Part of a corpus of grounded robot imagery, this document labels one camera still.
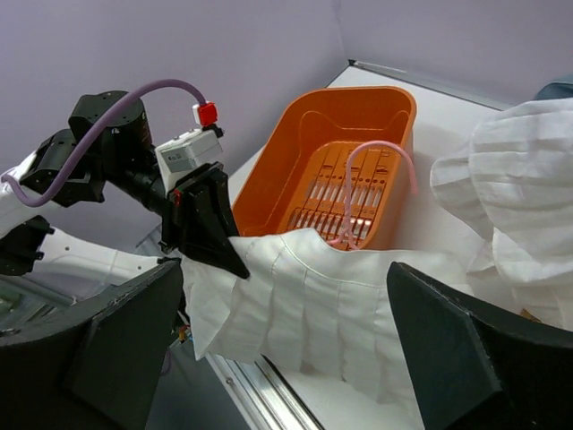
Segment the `white pleated skirt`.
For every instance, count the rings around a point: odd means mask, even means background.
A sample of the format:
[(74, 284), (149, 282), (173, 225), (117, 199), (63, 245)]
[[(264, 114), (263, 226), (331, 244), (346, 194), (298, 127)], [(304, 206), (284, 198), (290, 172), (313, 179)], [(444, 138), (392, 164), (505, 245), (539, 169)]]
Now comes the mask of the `white pleated skirt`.
[(235, 237), (247, 279), (183, 259), (184, 296), (196, 357), (242, 363), (259, 356), (333, 376), (379, 403), (415, 404), (391, 314), (387, 273), (405, 262), (462, 292), (466, 275), (449, 254), (343, 252), (311, 229)]

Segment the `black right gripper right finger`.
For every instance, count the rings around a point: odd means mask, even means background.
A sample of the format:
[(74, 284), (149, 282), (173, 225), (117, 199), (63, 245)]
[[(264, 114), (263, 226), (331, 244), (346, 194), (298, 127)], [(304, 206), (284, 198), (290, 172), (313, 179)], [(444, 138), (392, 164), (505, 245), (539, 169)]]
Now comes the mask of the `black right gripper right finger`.
[(403, 263), (391, 312), (427, 429), (570, 429), (572, 334)]

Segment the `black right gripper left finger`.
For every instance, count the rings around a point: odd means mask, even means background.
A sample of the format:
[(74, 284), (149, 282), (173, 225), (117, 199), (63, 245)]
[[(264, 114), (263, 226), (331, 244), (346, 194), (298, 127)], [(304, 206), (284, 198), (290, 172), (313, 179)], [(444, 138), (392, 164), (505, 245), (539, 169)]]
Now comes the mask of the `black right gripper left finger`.
[(3, 429), (142, 429), (183, 293), (177, 259), (1, 332)]

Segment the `white ruffled skirt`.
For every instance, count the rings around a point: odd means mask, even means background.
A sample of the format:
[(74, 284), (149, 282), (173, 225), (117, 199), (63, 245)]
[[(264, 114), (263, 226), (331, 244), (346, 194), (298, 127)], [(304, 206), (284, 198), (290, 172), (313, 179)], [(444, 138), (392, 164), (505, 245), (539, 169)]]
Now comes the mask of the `white ruffled skirt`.
[(572, 328), (572, 100), (528, 101), (437, 159), (439, 205), (483, 244), (467, 282), (484, 301)]

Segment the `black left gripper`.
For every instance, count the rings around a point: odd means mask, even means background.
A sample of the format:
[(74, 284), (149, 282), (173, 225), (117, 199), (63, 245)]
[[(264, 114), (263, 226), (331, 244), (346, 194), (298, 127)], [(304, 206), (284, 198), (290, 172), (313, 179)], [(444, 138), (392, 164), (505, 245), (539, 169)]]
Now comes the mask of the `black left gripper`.
[(158, 162), (149, 151), (108, 180), (161, 218), (159, 247), (178, 251), (246, 280), (250, 276), (230, 239), (238, 227), (231, 210), (228, 175), (220, 162), (207, 163), (165, 192)]

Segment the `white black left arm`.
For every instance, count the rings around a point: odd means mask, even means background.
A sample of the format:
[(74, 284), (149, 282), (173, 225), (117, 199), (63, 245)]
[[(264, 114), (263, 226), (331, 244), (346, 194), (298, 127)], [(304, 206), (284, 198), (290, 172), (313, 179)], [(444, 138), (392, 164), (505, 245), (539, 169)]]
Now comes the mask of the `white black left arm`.
[[(196, 126), (155, 145), (142, 97), (166, 88), (195, 98)], [(1, 176), (2, 274), (55, 272), (120, 285), (158, 266), (158, 257), (93, 244), (46, 220), (50, 210), (102, 203), (111, 184), (159, 215), (163, 254), (178, 252), (247, 279), (231, 244), (238, 228), (217, 161), (223, 133), (216, 105), (187, 82), (167, 79), (80, 97), (68, 126)]]

